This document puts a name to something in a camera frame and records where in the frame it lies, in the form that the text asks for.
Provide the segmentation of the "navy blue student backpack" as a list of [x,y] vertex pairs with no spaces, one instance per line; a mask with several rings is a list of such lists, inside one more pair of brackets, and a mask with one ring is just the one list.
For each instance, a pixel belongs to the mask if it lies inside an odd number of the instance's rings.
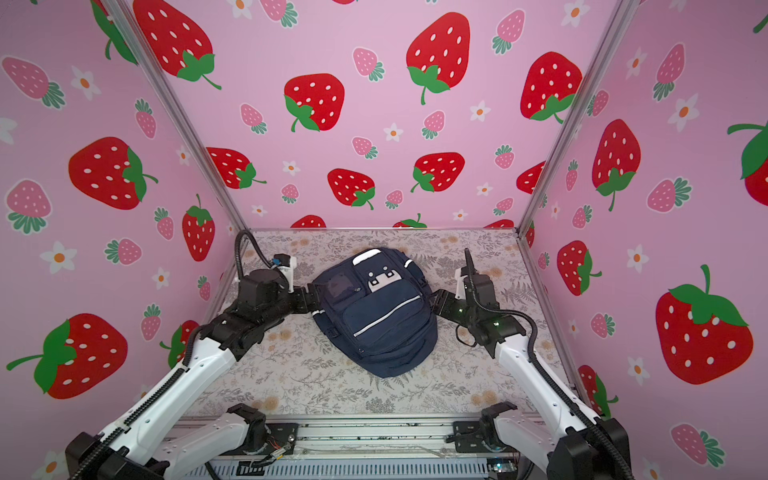
[[400,250],[377,247],[320,274],[308,287],[313,319],[355,364],[379,378],[407,373],[438,339],[432,290],[420,267]]

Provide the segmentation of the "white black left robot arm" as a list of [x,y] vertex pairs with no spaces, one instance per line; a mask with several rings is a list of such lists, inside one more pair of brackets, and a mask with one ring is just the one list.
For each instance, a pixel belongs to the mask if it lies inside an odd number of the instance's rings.
[[263,413],[246,404],[173,440],[181,416],[216,380],[291,314],[320,305],[314,286],[295,287],[282,272],[256,270],[241,278],[236,301],[194,329],[181,360],[126,413],[99,434],[79,434],[65,450],[72,479],[180,479],[223,453],[256,455],[265,466],[290,449],[274,437]]

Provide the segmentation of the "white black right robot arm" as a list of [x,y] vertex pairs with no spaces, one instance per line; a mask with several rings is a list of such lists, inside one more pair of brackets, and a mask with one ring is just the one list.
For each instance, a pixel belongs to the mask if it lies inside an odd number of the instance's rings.
[[433,312],[466,328],[522,387],[545,429],[507,410],[491,420],[492,441],[517,450],[549,479],[632,479],[629,438],[615,419],[603,420],[535,349],[538,326],[528,314],[501,309],[486,275],[460,278],[464,294],[438,290]]

